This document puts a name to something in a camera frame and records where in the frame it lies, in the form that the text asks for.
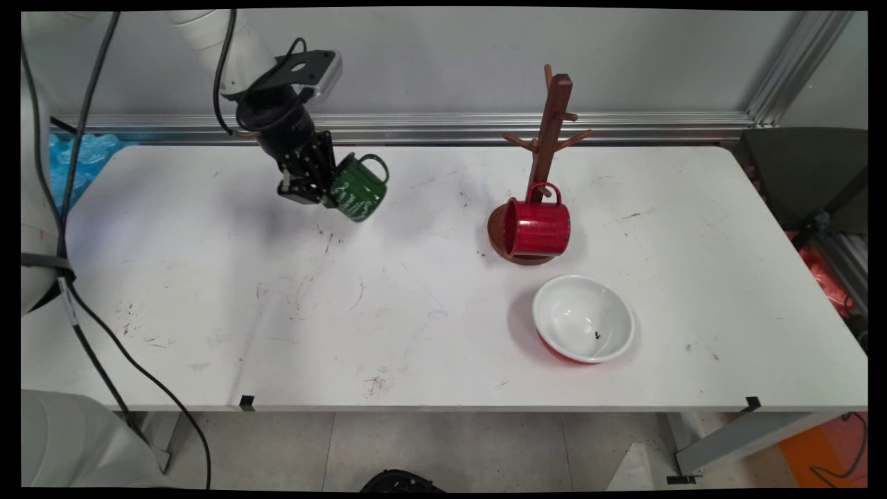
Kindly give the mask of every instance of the metal frame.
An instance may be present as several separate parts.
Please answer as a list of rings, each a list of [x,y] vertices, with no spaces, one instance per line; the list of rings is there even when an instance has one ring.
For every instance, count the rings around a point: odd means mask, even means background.
[[[141,424],[142,434],[148,440],[164,474],[169,467],[169,443],[181,415],[178,411],[149,412],[145,414],[145,421]]]
[[[840,414],[818,412],[749,412],[703,436],[695,413],[669,414],[678,443],[675,460],[683,476],[702,476],[706,469],[733,463]]]
[[[844,30],[852,12],[808,11],[795,25],[779,56],[745,110],[701,113],[594,113],[578,109],[579,121],[564,123],[561,140],[591,129],[582,145],[722,143],[739,140],[742,131],[775,125]],[[320,130],[330,130],[341,145],[497,145],[503,133],[529,140],[538,131],[541,113],[314,115]],[[59,116],[76,123],[76,117]],[[234,123],[233,116],[226,116]],[[65,132],[52,127],[53,133]],[[121,140],[157,145],[253,145],[233,139],[212,115],[95,115],[91,133],[113,133]]]
[[[579,113],[566,122],[561,139],[588,129],[583,142],[722,142],[738,140],[752,125],[745,113]],[[530,140],[539,130],[541,113],[430,114],[430,115],[313,115],[319,130],[333,133],[336,144],[398,145],[506,145],[503,133]],[[59,116],[76,123],[73,116]],[[234,123],[232,116],[226,117]],[[61,129],[53,133],[64,135]],[[90,118],[89,132],[113,133],[121,140],[176,145],[252,145],[251,139],[232,139],[212,115],[133,115]]]
[[[749,103],[755,126],[773,126],[819,67],[853,12],[806,11]]]

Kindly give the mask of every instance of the floor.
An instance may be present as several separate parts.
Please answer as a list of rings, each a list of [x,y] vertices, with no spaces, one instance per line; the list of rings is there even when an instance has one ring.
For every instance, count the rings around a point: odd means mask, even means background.
[[[697,485],[676,473],[668,422],[634,413],[282,413],[196,415],[212,452],[213,488],[357,492],[399,468],[447,492],[604,490],[634,442],[646,445],[655,488],[797,487],[774,446]],[[710,418],[717,424],[718,417]],[[202,487],[203,447],[179,418],[167,476]]]

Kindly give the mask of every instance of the black cable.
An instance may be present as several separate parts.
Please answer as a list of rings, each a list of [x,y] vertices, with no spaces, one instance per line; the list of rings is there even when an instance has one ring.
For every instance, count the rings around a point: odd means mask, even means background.
[[[237,9],[231,9],[231,15],[228,17],[228,31],[224,35],[222,43],[222,53],[219,54],[219,63],[216,66],[216,77],[213,79],[213,110],[216,111],[216,119],[222,130],[228,135],[234,135],[234,130],[228,128],[222,117],[222,108],[219,107],[219,86],[222,83],[222,71],[225,61],[228,60],[228,50],[231,48],[231,39],[234,36],[234,24],[237,22]]]
[[[98,75],[102,72],[102,66],[105,64],[105,56],[108,52],[108,46],[111,44],[111,38],[114,36],[114,30],[117,28],[117,20],[120,18],[120,11],[111,14],[111,20],[108,22],[105,31],[105,39],[98,47],[98,56],[96,63],[92,67],[92,75],[90,83],[86,86],[86,95],[83,97],[83,103],[80,108],[80,119],[77,122],[77,134],[74,137],[74,145],[71,147],[71,165],[67,171],[67,183],[65,184],[65,197],[61,203],[61,213],[59,219],[61,221],[61,233],[64,235],[65,226],[67,224],[67,213],[71,206],[71,193],[74,191],[74,174],[77,170],[77,155],[80,154],[80,144],[83,141],[83,132],[86,130],[86,118],[90,113],[90,105],[92,103],[92,95],[96,90],[98,83]],[[59,246],[57,249],[58,256],[67,257],[67,246],[65,238],[59,237]]]
[[[36,88],[34,86],[34,77],[31,75],[31,67],[27,61],[27,54],[25,53],[25,40],[21,38],[21,58],[22,64],[25,69],[25,79],[27,80],[27,89],[30,93],[31,97],[31,106],[32,112],[34,113],[34,158],[36,162],[37,168],[37,180],[40,182],[40,188],[43,190],[43,195],[46,197],[46,201],[50,204],[52,210],[52,216],[55,220],[56,227],[59,230],[59,247],[64,248],[65,245],[65,228],[62,218],[59,212],[56,210],[55,202],[52,201],[52,193],[50,191],[49,186],[46,184],[46,178],[43,176],[43,158],[41,155],[42,145],[40,143],[40,112],[39,105],[37,103],[37,94]],[[130,409],[126,406],[126,402],[123,401],[123,397],[121,397],[120,392],[117,391],[117,387],[114,386],[114,383],[111,381],[111,378],[108,377],[105,372],[105,368],[102,367],[101,362],[98,361],[98,357],[92,351],[90,347],[90,343],[86,340],[86,337],[83,335],[80,326],[74,325],[74,333],[77,335],[77,339],[80,340],[80,344],[83,346],[83,350],[86,351],[87,357],[90,358],[92,362],[92,366],[98,371],[98,375],[101,376],[102,381],[105,382],[105,385],[108,388],[108,391],[114,396],[114,400],[117,402],[117,405],[120,407],[124,417],[126,418],[127,425],[138,435],[138,437],[142,440],[145,440],[145,436],[142,434],[141,430],[139,430],[138,425],[135,423],[135,419],[132,417],[130,413]]]
[[[50,116],[50,123],[56,125],[56,126],[59,127],[60,129],[66,131],[66,132],[68,132],[68,133],[70,133],[70,134],[72,134],[72,135],[77,135],[77,129],[76,129],[76,128],[74,128],[73,126],[71,126],[71,125],[69,125],[69,124],[67,124],[67,123],[65,123],[65,122],[63,122],[63,121],[61,121],[59,118],[57,118],[57,117],[55,117],[55,116]]]
[[[289,45],[289,50],[287,51],[287,54],[284,55],[282,58],[280,58],[280,60],[277,61],[277,64],[275,64],[271,69],[269,69],[268,71],[265,71],[261,76],[256,78],[255,81],[252,82],[247,87],[247,89],[243,92],[243,97],[241,97],[241,99],[247,99],[249,97],[249,95],[255,91],[255,87],[259,86],[259,84],[263,83],[265,80],[267,80],[269,77],[271,77],[271,75],[273,75],[278,69],[280,69],[281,66],[286,64],[287,60],[289,59],[289,56],[293,55],[293,51],[295,51],[295,46],[297,44],[299,44],[299,42],[302,42],[302,52],[307,52],[308,51],[308,42],[306,42],[305,39],[302,38],[301,36],[296,37],[296,39],[293,40],[293,42]],[[235,115],[234,117],[237,120],[237,125],[239,125],[240,128],[242,128],[243,130],[261,131],[258,129],[250,129],[247,126],[245,126],[243,124],[243,122],[240,120],[240,116]]]
[[[275,64],[274,67],[272,67],[268,71],[265,71],[263,75],[259,76],[258,79],[256,79],[251,85],[249,85],[249,87],[247,88],[247,94],[249,94],[256,86],[258,86],[259,83],[267,80],[271,75],[274,74],[275,71],[280,69],[281,66],[286,64],[287,59],[289,59],[289,56],[293,55],[293,51],[295,51],[295,46],[299,44],[299,42],[302,42],[302,53],[307,52],[308,42],[306,42],[305,39],[301,36],[296,37],[296,39],[293,40],[293,42],[289,45],[289,50],[287,51],[287,54],[283,56],[280,60],[278,60],[277,64]]]
[[[38,107],[38,103],[37,103],[37,95],[36,95],[36,89],[35,89],[35,85],[34,85],[34,78],[31,75],[30,66],[28,65],[28,62],[27,62],[27,54],[25,53],[25,41],[24,41],[24,38],[21,38],[22,64],[25,69],[25,77],[27,80],[28,91],[30,92],[30,97],[31,97],[31,102],[32,102],[32,110],[34,113],[34,142],[35,142],[34,143],[34,146],[35,146],[34,147],[34,157],[35,157],[35,167],[37,170],[37,172],[36,172],[37,179],[40,183],[41,189],[43,190],[43,195],[45,196],[47,202],[51,206],[52,215],[55,220],[56,226],[59,230],[59,246],[57,248],[57,250],[58,250],[57,255],[58,256],[64,256],[64,257],[67,256],[67,247],[65,245],[65,235],[66,235],[66,228],[67,227],[66,227],[64,221],[67,219],[67,212],[69,210],[69,202],[70,202],[70,198],[71,198],[71,192],[73,191],[73,187],[74,187],[73,178],[74,178],[75,171],[77,168],[77,155],[79,154],[80,143],[82,141],[82,133],[86,127],[86,118],[88,117],[88,114],[89,114],[90,103],[92,101],[92,94],[95,91],[95,85],[96,85],[96,81],[98,80],[98,74],[101,72],[102,65],[104,64],[105,55],[107,54],[107,48],[111,42],[111,37],[114,34],[114,29],[116,28],[117,20],[119,18],[120,18],[120,12],[114,12],[114,14],[111,17],[111,22],[108,25],[108,30],[106,31],[105,39],[103,40],[102,45],[99,48],[99,55],[97,57],[96,64],[93,68],[92,77],[90,78],[90,84],[87,88],[86,96],[83,100],[83,106],[81,109],[80,119],[79,119],[79,123],[78,123],[79,126],[77,129],[75,129],[75,132],[76,132],[75,145],[73,147],[72,155],[71,155],[71,165],[69,167],[67,184],[65,187],[65,197],[64,197],[64,202],[63,202],[63,206],[62,206],[62,210],[63,210],[62,214],[59,214],[59,212],[56,210],[55,203],[52,201],[51,191],[49,189],[49,186],[46,183],[46,178],[43,176],[43,169],[42,169],[43,162],[42,162],[42,156],[40,154],[40,151],[41,151],[40,113],[39,113],[39,107]],[[53,124],[56,124],[56,126],[59,126],[60,128],[64,128],[64,127],[60,126],[59,123],[67,125],[66,123],[61,122],[60,120],[57,120],[52,117],[51,117],[51,122]],[[80,295],[77,294],[77,290],[74,287],[73,273],[60,272],[59,275],[61,275],[65,278],[65,282],[67,284],[67,287],[70,290],[71,294],[74,296],[75,301],[80,305],[80,307],[82,307],[82,309],[96,323],[98,323],[102,327],[102,329],[105,330],[105,332],[114,341],[114,344],[117,345],[117,348],[120,349],[121,353],[126,358],[126,360],[128,360],[130,362],[130,364],[132,364],[133,367],[135,367],[145,377],[147,377],[152,382],[154,382],[157,386],[159,386],[176,403],[176,405],[182,410],[182,412],[188,418],[188,421],[191,422],[191,424],[194,426],[194,429],[197,431],[198,435],[200,435],[200,440],[203,443],[203,448],[204,448],[204,451],[206,452],[206,456],[207,456],[207,489],[209,489],[210,480],[211,480],[211,476],[212,476],[212,465],[211,465],[211,462],[209,459],[209,444],[207,443],[206,437],[203,435],[203,431],[200,429],[200,426],[197,424],[197,421],[194,420],[193,416],[191,416],[191,413],[188,412],[188,409],[185,408],[184,404],[182,404],[182,402],[179,401],[179,399],[163,383],[161,383],[157,378],[152,376],[151,373],[149,373],[147,370],[145,370],[140,365],[138,365],[138,363],[130,356],[129,352],[127,352],[126,348],[123,347],[123,345],[120,343],[120,340],[117,339],[117,337],[114,335],[114,333],[111,331],[111,329],[109,327],[107,327],[107,325],[92,311],[92,309],[90,309],[83,302],[83,300],[80,298]],[[120,407],[121,411],[123,412],[123,414],[127,420],[127,425],[133,430],[134,433],[136,433],[136,435],[140,439],[142,439],[145,443],[148,443],[147,439],[145,438],[145,435],[142,434],[141,430],[138,428],[138,425],[135,424],[132,414],[130,413],[130,409],[127,407],[126,403],[123,401],[123,398],[121,397],[120,393],[117,391],[117,388],[114,386],[114,383],[111,381],[111,378],[105,372],[105,369],[102,367],[101,362],[98,360],[98,357],[96,356],[95,352],[92,351],[89,341],[87,341],[86,336],[83,334],[83,331],[80,328],[80,325],[74,324],[73,328],[74,328],[75,334],[77,335],[77,339],[80,341],[81,346],[83,347],[83,350],[86,352],[87,356],[90,358],[90,361],[92,362],[93,367],[98,371],[98,374],[101,376],[102,380],[105,382],[105,385],[107,386],[107,388],[111,392],[111,394],[114,396],[114,399],[116,400],[117,405]]]
[[[828,473],[829,475],[835,477],[836,479],[846,479],[847,477],[852,475],[854,471],[856,471],[856,467],[860,465],[860,460],[862,460],[862,455],[865,454],[865,452],[866,452],[866,444],[868,443],[868,423],[866,423],[866,420],[863,419],[862,416],[860,416],[860,414],[856,413],[856,412],[847,413],[847,414],[841,416],[841,421],[847,421],[848,419],[850,419],[851,415],[856,416],[857,419],[859,419],[862,422],[862,445],[860,446],[860,451],[856,455],[856,459],[853,461],[853,465],[850,467],[850,469],[847,470],[846,473],[839,475],[839,474],[835,473],[834,471],[826,470],[822,466],[811,466],[810,467],[810,471],[812,471],[812,473],[814,475],[819,477],[822,481],[826,482],[828,484],[828,486],[832,487],[832,488],[837,488],[837,486],[835,484],[833,484],[832,482],[828,481],[827,478],[820,475],[820,471],[822,471],[824,473]]]
[[[90,358],[92,362],[92,366],[98,371],[98,375],[102,377],[102,381],[105,382],[108,390],[114,396],[114,400],[117,402],[117,405],[120,407],[120,411],[122,411],[123,415],[126,417],[126,423],[128,427],[138,435],[142,441],[148,443],[148,439],[145,438],[145,435],[142,434],[141,429],[138,428],[135,420],[132,418],[132,413],[130,413],[130,408],[126,406],[126,402],[123,401],[123,397],[120,396],[120,392],[117,391],[117,387],[114,386],[114,383],[111,381],[111,378],[108,377],[108,374],[105,372],[105,368],[102,367],[102,363],[98,361],[98,357],[96,357],[96,353],[92,351],[92,347],[90,346],[90,342],[86,341],[86,336],[83,334],[83,330],[80,329],[79,324],[74,324],[74,333],[77,335],[77,339],[80,340],[80,345],[82,345],[83,350],[86,351],[87,357]]]
[[[161,383],[160,380],[158,380],[158,379],[157,379],[156,377],[154,377],[151,373],[149,373],[147,370],[145,370],[145,368],[143,368],[142,366],[140,366],[140,365],[138,364],[138,362],[136,362],[136,360],[132,358],[132,356],[130,355],[130,353],[127,352],[126,348],[125,348],[125,347],[123,346],[123,344],[120,342],[120,339],[117,338],[117,336],[113,333],[113,331],[111,331],[111,329],[110,329],[109,327],[107,327],[107,324],[105,324],[105,323],[104,323],[104,322],[103,322],[103,321],[102,321],[102,320],[101,320],[101,319],[100,319],[100,318],[99,318],[99,317],[98,317],[98,316],[92,311],[92,309],[90,309],[90,308],[89,308],[89,307],[83,302],[83,300],[80,298],[80,295],[77,294],[77,290],[74,288],[74,284],[73,284],[72,282],[69,282],[69,283],[67,284],[67,286],[68,286],[68,288],[71,290],[71,294],[74,296],[74,300],[77,302],[77,304],[80,305],[80,307],[81,307],[81,308],[82,308],[82,309],[83,309],[83,310],[84,310],[84,311],[85,311],[85,312],[86,312],[86,313],[87,313],[87,314],[88,314],[88,315],[89,315],[89,316],[90,316],[90,317],[91,317],[91,318],[92,318],[92,319],[93,319],[93,320],[94,320],[94,321],[95,321],[95,322],[96,322],[96,323],[97,323],[102,329],[105,330],[105,332],[108,334],[108,337],[110,337],[111,340],[114,341],[114,344],[117,345],[117,348],[120,350],[120,353],[123,354],[123,357],[125,357],[126,360],[128,360],[128,361],[130,362],[130,364],[132,364],[132,367],[136,368],[136,370],[138,370],[138,372],[140,372],[140,373],[142,373],[143,375],[145,375],[145,377],[147,377],[148,379],[150,379],[150,380],[151,380],[154,384],[156,384],[161,390],[163,390],[163,392],[166,393],[166,394],[172,399],[172,401],[176,403],[176,405],[178,406],[178,408],[182,410],[182,413],[184,414],[184,416],[187,417],[187,418],[188,418],[188,421],[191,422],[191,424],[194,426],[194,430],[196,430],[198,436],[200,436],[200,442],[203,443],[203,450],[204,450],[204,452],[206,453],[206,456],[207,456],[207,490],[209,490],[209,483],[210,483],[210,480],[211,480],[211,478],[212,478],[213,467],[212,467],[212,463],[211,463],[211,461],[210,461],[210,459],[209,459],[209,444],[207,443],[207,438],[203,435],[203,431],[200,429],[200,426],[197,424],[197,421],[194,420],[194,417],[191,416],[191,413],[188,412],[188,409],[185,408],[184,404],[183,404],[182,402],[179,401],[179,399],[176,397],[176,395],[174,395],[173,392],[171,392],[171,391],[169,390],[169,388],[166,387],[166,385],[164,385],[163,383]]]
[[[27,91],[31,95],[31,112],[34,113],[34,165],[37,168],[37,181],[40,183],[40,189],[46,196],[46,201],[52,209],[52,218],[55,220],[56,229],[61,237],[61,220],[59,212],[56,210],[55,202],[52,200],[52,191],[46,183],[46,177],[43,175],[43,157],[40,154],[42,148],[40,144],[40,109],[37,104],[37,90],[34,86],[34,77],[31,75],[31,66],[27,63],[27,54],[25,53],[25,38],[21,38],[21,63],[25,68],[25,80],[27,80]]]

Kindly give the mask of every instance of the bowl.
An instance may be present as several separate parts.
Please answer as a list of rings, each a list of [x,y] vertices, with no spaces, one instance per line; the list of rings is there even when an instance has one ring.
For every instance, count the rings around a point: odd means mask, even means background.
[[[613,360],[634,339],[634,315],[610,286],[586,275],[559,275],[533,298],[533,321],[546,344],[587,364]]]

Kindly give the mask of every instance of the mug handle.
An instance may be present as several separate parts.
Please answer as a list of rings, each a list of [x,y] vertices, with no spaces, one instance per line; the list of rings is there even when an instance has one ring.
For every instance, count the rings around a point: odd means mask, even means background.
[[[551,184],[549,182],[537,182],[535,184],[532,184],[530,186],[530,188],[527,189],[527,202],[530,202],[530,198],[533,195],[533,191],[536,190],[536,187],[540,187],[540,186],[551,187],[552,189],[554,189],[554,193],[557,194],[557,203],[556,204],[561,204],[561,190],[558,189],[554,184]]]
[[[375,160],[378,164],[382,165],[382,169],[385,170],[385,179],[382,180],[382,184],[387,184],[389,179],[388,165],[385,164],[382,158],[375,154],[364,154],[359,160],[357,160],[357,162],[363,164],[364,160]]]

